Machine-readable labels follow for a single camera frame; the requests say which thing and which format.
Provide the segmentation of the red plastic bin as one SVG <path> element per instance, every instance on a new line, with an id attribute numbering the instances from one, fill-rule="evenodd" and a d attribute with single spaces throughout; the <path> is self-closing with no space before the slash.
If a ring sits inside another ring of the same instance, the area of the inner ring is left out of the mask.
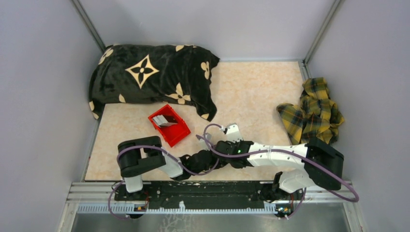
<path id="1" fill-rule="evenodd" d="M 186 122 L 168 104 L 151 114 L 148 120 L 170 147 L 191 134 Z"/>

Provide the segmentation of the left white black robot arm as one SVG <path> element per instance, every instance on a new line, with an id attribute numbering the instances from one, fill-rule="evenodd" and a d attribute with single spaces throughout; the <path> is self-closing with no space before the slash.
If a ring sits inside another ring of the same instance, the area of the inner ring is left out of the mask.
<path id="1" fill-rule="evenodd" d="M 117 146 L 117 163 L 125 183 L 126 194 L 133 200 L 144 196 L 142 174 L 159 169 L 176 181 L 192 176 L 202 176 L 226 166 L 209 150 L 201 150 L 193 155 L 174 157 L 162 147 L 158 136 L 128 140 Z"/>

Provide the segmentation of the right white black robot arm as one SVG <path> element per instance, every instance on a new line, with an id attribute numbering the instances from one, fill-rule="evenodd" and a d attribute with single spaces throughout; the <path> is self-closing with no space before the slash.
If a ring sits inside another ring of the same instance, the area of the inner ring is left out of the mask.
<path id="1" fill-rule="evenodd" d="M 278 173 L 272 186 L 273 195 L 285 199 L 296 190 L 318 186 L 340 190 L 344 156 L 329 144 L 313 138 L 306 144 L 276 146 L 252 141 L 219 141 L 215 155 L 235 168 L 276 166 L 290 168 Z"/>

